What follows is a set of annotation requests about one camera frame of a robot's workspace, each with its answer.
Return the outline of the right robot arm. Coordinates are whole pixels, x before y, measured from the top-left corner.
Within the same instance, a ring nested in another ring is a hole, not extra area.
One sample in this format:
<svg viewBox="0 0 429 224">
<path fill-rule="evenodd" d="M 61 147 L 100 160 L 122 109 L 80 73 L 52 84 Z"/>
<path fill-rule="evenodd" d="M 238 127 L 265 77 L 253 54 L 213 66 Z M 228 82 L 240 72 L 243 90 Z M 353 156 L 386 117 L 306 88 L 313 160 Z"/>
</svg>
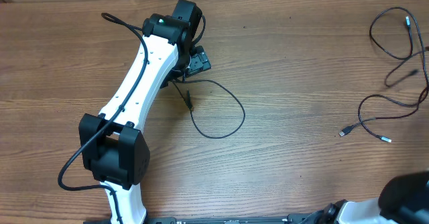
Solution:
<svg viewBox="0 0 429 224">
<path fill-rule="evenodd" d="M 428 171 L 392 178 L 377 198 L 329 204 L 317 222 L 428 224 Z"/>
</svg>

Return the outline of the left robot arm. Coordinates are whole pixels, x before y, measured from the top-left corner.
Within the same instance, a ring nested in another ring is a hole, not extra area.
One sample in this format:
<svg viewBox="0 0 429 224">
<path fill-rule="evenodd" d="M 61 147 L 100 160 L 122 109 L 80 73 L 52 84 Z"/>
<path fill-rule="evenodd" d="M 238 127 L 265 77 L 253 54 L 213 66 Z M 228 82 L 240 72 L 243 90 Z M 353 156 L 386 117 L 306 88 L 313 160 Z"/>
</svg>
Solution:
<svg viewBox="0 0 429 224">
<path fill-rule="evenodd" d="M 153 14 L 135 30 L 139 52 L 113 98 L 78 126 L 84 167 L 108 196 L 106 223 L 144 223 L 140 182 L 150 161 L 143 138 L 148 111 L 169 80 L 193 69 L 201 9 L 179 0 L 171 15 Z"/>
</svg>

